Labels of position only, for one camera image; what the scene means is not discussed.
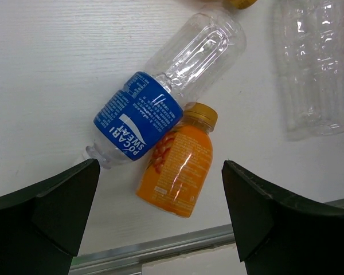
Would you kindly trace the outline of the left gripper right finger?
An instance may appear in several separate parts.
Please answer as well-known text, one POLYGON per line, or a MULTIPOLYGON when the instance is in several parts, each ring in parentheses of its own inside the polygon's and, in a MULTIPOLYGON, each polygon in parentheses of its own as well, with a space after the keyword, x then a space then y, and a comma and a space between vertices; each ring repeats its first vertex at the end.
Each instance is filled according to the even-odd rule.
POLYGON ((231 160, 222 181, 248 274, 344 274, 344 199, 313 201, 231 160))

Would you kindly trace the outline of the large clear plastic bottle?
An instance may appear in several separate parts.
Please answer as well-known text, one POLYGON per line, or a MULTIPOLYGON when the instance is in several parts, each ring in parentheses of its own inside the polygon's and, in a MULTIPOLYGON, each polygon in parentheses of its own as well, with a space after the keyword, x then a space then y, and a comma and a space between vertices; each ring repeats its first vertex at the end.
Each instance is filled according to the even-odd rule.
POLYGON ((273 52, 290 141, 344 132, 344 1, 275 1, 273 52))

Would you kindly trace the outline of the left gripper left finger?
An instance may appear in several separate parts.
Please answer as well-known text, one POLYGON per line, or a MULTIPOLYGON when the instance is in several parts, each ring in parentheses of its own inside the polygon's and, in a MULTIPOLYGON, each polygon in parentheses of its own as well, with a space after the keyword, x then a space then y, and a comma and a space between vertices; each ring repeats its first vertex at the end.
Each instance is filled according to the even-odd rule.
POLYGON ((0 274, 68 274, 100 175, 96 159, 0 197, 0 274))

